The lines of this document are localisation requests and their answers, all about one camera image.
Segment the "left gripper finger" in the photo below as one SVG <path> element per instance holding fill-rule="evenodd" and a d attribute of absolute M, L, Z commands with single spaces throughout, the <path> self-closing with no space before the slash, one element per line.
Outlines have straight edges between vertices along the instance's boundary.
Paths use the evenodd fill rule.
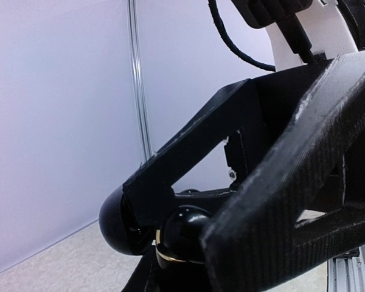
<path fill-rule="evenodd" d="M 212 291 L 204 265 L 167 262 L 163 268 L 155 252 L 146 253 L 123 291 Z"/>

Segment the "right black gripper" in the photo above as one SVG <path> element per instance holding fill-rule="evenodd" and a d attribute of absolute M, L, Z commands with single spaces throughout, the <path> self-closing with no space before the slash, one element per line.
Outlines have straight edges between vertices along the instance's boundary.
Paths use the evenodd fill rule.
<path fill-rule="evenodd" d="M 227 137 L 236 182 L 176 195 Z M 201 236 L 214 291 L 264 291 L 364 245 L 365 51 L 221 88 L 122 190 L 140 227 L 172 209 L 215 213 L 236 193 Z M 332 213 L 299 223 L 306 209 Z"/>

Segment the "black earbud charging case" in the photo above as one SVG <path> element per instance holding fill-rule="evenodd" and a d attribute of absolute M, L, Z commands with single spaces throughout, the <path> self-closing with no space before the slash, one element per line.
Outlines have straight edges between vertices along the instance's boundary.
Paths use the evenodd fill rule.
<path fill-rule="evenodd" d="M 142 256 L 155 243 L 156 256 L 162 267 L 167 262 L 189 263 L 163 255 L 159 250 L 160 229 L 167 217 L 179 206 L 167 213 L 160 226 L 140 227 L 134 220 L 122 188 L 119 187 L 102 204 L 99 212 L 100 231 L 107 244 L 121 254 Z"/>

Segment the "black earbud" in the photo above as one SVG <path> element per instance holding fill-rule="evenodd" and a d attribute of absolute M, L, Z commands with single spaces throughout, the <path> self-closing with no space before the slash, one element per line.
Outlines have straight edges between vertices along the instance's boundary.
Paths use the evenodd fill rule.
<path fill-rule="evenodd" d="M 160 252 L 176 260 L 203 264 L 200 236 L 210 218 L 211 213 L 196 206 L 176 208 L 160 229 Z"/>

